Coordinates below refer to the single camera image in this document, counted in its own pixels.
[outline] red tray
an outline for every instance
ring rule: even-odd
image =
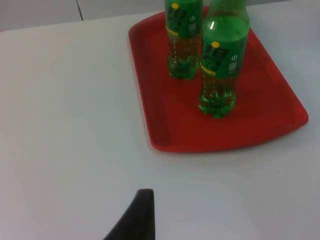
[[[270,141],[308,122],[308,114],[252,30],[237,85],[234,110],[214,119],[198,109],[194,80],[169,76],[164,12],[129,31],[151,144],[166,152],[213,152]]]

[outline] bottle neck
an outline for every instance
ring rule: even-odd
[[[246,12],[246,0],[211,0],[208,13],[236,14]]]

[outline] table surface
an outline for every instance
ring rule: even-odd
[[[128,30],[153,13],[0,33],[0,239],[102,239],[152,188],[159,240],[318,240],[320,16],[248,12],[310,120],[220,153],[150,146]]]

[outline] bottle label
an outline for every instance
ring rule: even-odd
[[[201,31],[203,0],[165,0],[165,27],[168,34],[188,39]]]
[[[209,76],[228,78],[240,72],[247,37],[238,41],[215,41],[202,37],[201,69]]]

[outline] green beverage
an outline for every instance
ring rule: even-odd
[[[246,0],[212,0],[202,23],[201,91],[199,108],[215,118],[236,104],[250,19]]]
[[[167,65],[174,78],[192,79],[198,68],[203,0],[165,0]]]

